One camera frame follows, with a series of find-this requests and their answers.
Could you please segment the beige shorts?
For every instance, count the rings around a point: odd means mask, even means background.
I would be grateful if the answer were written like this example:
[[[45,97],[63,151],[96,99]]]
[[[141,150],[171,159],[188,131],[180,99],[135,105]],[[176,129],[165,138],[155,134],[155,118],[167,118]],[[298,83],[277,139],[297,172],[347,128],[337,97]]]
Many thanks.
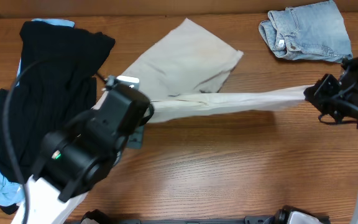
[[[274,111],[305,99],[306,86],[262,93],[220,93],[243,56],[203,27],[185,19],[121,75],[140,80],[152,102],[150,123],[241,111]]]

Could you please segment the black garment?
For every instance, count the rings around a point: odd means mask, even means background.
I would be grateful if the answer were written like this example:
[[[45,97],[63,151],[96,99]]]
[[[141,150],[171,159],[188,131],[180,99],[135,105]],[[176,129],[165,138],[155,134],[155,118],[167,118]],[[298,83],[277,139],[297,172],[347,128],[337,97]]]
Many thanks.
[[[25,179],[42,138],[96,103],[96,78],[115,40],[101,32],[25,22],[21,70],[9,108],[12,144]]]

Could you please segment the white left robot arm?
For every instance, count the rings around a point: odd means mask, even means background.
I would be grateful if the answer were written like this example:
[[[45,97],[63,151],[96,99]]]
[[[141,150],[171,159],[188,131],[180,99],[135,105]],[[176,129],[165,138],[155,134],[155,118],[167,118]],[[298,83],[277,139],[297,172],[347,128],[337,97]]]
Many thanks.
[[[88,192],[108,176],[129,136],[153,113],[143,93],[115,84],[93,109],[48,133],[13,223],[64,223]]]

